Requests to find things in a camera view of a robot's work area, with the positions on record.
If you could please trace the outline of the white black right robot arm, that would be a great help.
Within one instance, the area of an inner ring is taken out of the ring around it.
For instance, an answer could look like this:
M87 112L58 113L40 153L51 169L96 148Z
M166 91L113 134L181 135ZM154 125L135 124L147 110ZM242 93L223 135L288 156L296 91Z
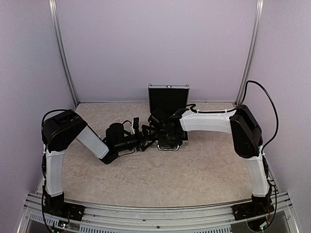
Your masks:
M235 108L220 111L199 111L189 104L169 115L162 110L153 111L148 119L156 134L159 150L178 149L184 132L204 131L226 133L232 136L235 153L245 162L252 187L251 201L233 207L235 214L255 215L276 210L271 194L275 191L269 181L269 168L265 159L265 148L275 139L279 129L279 117L268 91L257 81L248 80L266 94L276 118L273 136L264 142L262 129L250 109L240 102Z

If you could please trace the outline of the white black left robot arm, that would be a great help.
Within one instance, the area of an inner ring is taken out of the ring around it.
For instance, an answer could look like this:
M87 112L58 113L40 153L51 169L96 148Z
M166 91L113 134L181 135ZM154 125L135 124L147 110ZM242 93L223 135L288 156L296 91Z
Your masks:
M41 121L41 136L44 145L42 172L45 177L43 196L45 212L63 216L71 204L64 201L62 188L62 166L65 151L77 140L104 164L110 164L120 157L122 151L145 151L156 141L157 131L147 125L138 125L139 118L132 122L132 132L124 124L113 123L106 130L105 138L98 134L72 109L55 109L54 114Z

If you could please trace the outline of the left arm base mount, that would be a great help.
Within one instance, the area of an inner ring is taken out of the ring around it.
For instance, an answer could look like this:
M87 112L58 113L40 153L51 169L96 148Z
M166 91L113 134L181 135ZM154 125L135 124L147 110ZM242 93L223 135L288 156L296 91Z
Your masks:
M44 213L69 220L82 221L84 211L85 207L83 205L68 202L63 202L54 206L43 204Z

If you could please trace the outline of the aluminium poker set case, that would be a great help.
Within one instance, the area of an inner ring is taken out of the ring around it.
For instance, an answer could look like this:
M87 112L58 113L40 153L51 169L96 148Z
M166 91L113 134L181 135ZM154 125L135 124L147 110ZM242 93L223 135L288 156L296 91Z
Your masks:
M188 84L148 84L149 125L159 129L159 133L166 133L169 136L182 139L182 145L189 140L188 133L183 130L180 123L181 116L186 111L189 90L190 87ZM152 137L152 139L155 139L156 145L158 134Z

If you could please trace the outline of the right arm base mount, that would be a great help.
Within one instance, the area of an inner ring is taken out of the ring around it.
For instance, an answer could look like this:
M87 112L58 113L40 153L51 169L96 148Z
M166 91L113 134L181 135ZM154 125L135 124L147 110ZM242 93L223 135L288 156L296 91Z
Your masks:
M253 202L246 202L232 206L233 216L236 221L255 217L257 212Z

